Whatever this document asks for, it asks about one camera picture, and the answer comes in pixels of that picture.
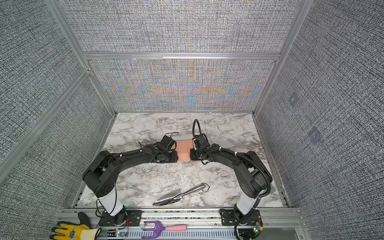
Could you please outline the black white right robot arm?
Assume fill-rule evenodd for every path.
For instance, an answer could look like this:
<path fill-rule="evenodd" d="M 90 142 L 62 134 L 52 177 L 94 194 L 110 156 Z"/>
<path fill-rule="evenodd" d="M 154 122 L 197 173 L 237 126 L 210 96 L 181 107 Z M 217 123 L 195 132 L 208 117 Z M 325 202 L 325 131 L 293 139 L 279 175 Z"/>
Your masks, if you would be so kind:
<path fill-rule="evenodd" d="M 270 194 L 273 182 L 272 175 L 259 156 L 253 151 L 238 153 L 218 144 L 210 144 L 197 119 L 193 122 L 192 133 L 194 147 L 190 150 L 191 160 L 201 161 L 204 165 L 220 163 L 231 168 L 243 191 L 234 209 L 241 216 L 254 211 L 261 199 Z"/>

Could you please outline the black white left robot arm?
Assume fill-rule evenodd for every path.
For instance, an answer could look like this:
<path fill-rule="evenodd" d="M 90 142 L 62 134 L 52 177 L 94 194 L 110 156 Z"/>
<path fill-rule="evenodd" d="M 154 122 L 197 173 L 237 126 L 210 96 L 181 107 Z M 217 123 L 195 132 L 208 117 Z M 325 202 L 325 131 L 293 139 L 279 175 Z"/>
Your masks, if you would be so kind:
<path fill-rule="evenodd" d="M 117 196 L 116 182 L 121 172 L 141 164 L 168 164 L 178 161 L 177 142 L 165 135 L 160 142 L 140 145 L 123 153 L 100 152 L 83 173 L 83 181 L 93 191 L 105 211 L 112 217 L 125 208 Z"/>

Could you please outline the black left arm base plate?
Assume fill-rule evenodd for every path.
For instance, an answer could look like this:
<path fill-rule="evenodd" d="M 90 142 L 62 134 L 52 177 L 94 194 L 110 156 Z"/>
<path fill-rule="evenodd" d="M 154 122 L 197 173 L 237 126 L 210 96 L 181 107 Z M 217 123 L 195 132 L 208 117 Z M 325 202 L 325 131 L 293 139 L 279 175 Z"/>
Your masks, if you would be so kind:
<path fill-rule="evenodd" d="M 107 211 L 102 213 L 99 221 L 101 227 L 138 227 L 142 218 L 141 210 L 126 210 L 123 209 L 116 216 L 111 216 Z"/>

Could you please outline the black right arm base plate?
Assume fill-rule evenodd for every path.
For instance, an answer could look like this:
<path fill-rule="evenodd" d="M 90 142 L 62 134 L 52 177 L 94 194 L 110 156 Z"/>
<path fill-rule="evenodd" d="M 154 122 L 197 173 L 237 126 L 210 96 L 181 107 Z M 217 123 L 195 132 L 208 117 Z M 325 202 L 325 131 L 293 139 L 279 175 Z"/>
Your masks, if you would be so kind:
<path fill-rule="evenodd" d="M 235 209 L 220 209 L 221 222 L 223 226 L 234 226 L 244 215 Z M 255 226 L 260 224 L 263 226 L 263 221 L 259 210 L 251 209 L 249 216 L 239 223 L 240 226 Z"/>

